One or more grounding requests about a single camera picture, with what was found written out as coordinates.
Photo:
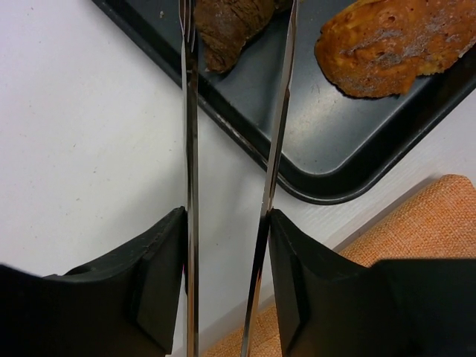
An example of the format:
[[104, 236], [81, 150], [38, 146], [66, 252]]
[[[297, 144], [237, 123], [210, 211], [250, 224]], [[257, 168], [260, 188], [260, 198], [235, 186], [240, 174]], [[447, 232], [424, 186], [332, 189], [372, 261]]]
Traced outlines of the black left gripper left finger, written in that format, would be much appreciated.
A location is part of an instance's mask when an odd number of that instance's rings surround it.
[[64, 275], [1, 267], [3, 356], [168, 356], [184, 265], [186, 213]]

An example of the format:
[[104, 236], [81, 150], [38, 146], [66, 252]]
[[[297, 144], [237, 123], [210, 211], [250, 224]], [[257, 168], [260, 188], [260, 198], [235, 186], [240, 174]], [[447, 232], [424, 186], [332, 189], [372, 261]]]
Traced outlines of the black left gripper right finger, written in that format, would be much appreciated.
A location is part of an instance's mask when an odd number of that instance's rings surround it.
[[364, 267], [271, 213], [271, 270], [285, 356], [473, 356], [475, 261]]

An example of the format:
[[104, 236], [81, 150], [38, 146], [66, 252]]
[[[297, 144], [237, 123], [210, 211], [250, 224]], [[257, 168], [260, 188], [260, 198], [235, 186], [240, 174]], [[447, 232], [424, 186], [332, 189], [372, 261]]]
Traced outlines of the brown chocolate croissant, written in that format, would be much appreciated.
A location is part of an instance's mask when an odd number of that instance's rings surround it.
[[237, 63], [246, 43], [260, 33], [272, 17], [290, 9], [291, 1], [201, 0], [194, 20], [205, 47], [206, 69], [219, 74]]

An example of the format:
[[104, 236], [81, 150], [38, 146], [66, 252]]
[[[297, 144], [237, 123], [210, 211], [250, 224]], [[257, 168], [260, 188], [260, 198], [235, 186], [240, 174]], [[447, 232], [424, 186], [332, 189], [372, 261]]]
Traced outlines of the steel tongs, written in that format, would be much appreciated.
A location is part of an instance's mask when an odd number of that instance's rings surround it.
[[[180, 1], [181, 22], [181, 86], [184, 96], [184, 152], [186, 158], [187, 191], [187, 264], [184, 268], [185, 294], [187, 296], [187, 329], [184, 343], [187, 356], [199, 354], [199, 160], [198, 160], [198, 45], [196, 25], [193, 18], [194, 1]], [[249, 356], [251, 339], [257, 318], [260, 301], [260, 287], [263, 262], [270, 231], [270, 214], [277, 185], [280, 157], [291, 96], [291, 82], [295, 58], [295, 40], [297, 34], [298, 9], [300, 2], [292, 2], [289, 24], [286, 34], [286, 47], [283, 55], [283, 68], [280, 87], [277, 93], [276, 109], [273, 120], [271, 147], [268, 156], [266, 181], [260, 211], [260, 221], [251, 282], [242, 334], [242, 356]]]

